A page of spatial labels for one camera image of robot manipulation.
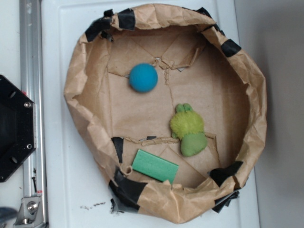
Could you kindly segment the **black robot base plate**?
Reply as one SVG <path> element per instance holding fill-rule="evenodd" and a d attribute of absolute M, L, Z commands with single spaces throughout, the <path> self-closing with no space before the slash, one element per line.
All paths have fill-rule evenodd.
<path fill-rule="evenodd" d="M 34 103 L 5 76 L 1 75 L 1 183 L 6 182 L 34 150 Z"/>

